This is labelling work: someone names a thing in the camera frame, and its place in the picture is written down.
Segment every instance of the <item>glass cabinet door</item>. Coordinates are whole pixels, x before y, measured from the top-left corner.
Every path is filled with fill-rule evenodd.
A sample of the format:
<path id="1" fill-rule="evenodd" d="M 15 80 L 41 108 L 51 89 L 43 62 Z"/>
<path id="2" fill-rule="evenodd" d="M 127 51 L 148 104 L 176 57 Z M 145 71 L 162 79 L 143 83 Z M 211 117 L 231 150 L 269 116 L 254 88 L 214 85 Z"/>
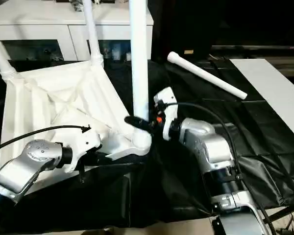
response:
<path id="1" fill-rule="evenodd" d="M 58 41 L 54 40 L 2 40 L 11 60 L 63 61 Z"/>
<path id="2" fill-rule="evenodd" d="M 106 63 L 131 61 L 131 41 L 130 40 L 98 40 L 100 53 Z"/>

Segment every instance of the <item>white tabletop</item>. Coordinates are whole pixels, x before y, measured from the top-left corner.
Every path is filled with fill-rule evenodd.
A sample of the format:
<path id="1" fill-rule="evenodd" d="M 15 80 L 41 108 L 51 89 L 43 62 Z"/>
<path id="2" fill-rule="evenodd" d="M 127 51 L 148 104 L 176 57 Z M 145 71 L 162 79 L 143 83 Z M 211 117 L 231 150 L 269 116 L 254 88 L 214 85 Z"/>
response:
<path id="1" fill-rule="evenodd" d="M 265 59 L 231 61 L 294 133 L 294 85 Z"/>
<path id="2" fill-rule="evenodd" d="M 93 4 L 96 24 L 129 25 L 127 3 Z M 153 25 L 149 10 L 147 25 Z M 52 0 L 9 0 L 0 5 L 0 25 L 11 24 L 85 24 L 84 13 L 75 12 L 70 3 Z"/>

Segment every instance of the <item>white chair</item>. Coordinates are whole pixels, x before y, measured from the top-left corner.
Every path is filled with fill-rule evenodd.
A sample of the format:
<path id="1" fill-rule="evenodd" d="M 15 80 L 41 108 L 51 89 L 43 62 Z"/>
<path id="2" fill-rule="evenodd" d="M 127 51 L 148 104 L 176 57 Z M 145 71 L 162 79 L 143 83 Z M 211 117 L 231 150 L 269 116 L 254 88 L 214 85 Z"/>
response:
<path id="1" fill-rule="evenodd" d="M 1 142 L 49 126 L 89 124 L 99 133 L 101 151 L 107 157 L 115 160 L 128 154 L 144 155 L 151 136 L 124 122 L 128 112 L 103 69 L 91 0 L 83 3 L 90 61 L 18 73 L 2 55 L 0 43 L 0 73 L 7 84 Z M 130 0 L 129 5 L 134 115 L 148 120 L 146 0 Z M 59 129 L 15 142 L 1 149 L 0 167 L 17 157 L 31 139 L 68 145 L 77 131 Z M 30 192 L 76 174 L 64 173 L 63 169 L 42 172 Z"/>

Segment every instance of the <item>black cloth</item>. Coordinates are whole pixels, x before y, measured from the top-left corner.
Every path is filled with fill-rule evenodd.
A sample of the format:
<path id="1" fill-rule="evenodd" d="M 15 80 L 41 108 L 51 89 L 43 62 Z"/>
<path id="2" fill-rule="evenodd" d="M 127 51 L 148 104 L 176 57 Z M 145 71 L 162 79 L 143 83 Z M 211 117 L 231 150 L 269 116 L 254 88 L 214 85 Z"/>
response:
<path id="1" fill-rule="evenodd" d="M 17 62 L 17 71 L 65 62 Z M 294 134 L 268 103 L 229 61 L 198 62 L 198 66 L 248 93 L 244 101 L 172 64 L 148 63 L 149 100 L 167 86 L 178 101 L 204 105 L 228 126 L 239 162 L 258 201 L 266 208 L 294 204 Z M 132 114 L 130 64 L 105 66 L 112 84 Z M 0 127 L 5 83 L 0 79 Z M 180 118 L 212 123 L 212 117 L 179 107 Z M 207 217 L 200 171 L 185 147 L 155 137 L 146 156 L 130 155 L 86 172 L 85 183 L 72 177 L 24 197 L 2 225 L 2 232 L 22 234 L 98 229 L 105 226 L 145 227 L 157 221 Z"/>

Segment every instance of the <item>white cabinet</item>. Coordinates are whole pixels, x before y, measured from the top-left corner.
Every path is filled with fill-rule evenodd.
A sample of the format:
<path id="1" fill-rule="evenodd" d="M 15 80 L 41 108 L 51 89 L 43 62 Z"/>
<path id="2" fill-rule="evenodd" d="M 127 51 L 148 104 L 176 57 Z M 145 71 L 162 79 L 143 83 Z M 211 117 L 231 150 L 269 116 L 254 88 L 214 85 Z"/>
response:
<path id="1" fill-rule="evenodd" d="M 128 3 L 93 5 L 99 46 L 104 57 L 130 58 Z M 147 54 L 151 57 L 153 20 L 146 15 Z M 83 12 L 70 3 L 9 0 L 0 5 L 0 40 L 12 60 L 88 60 Z"/>

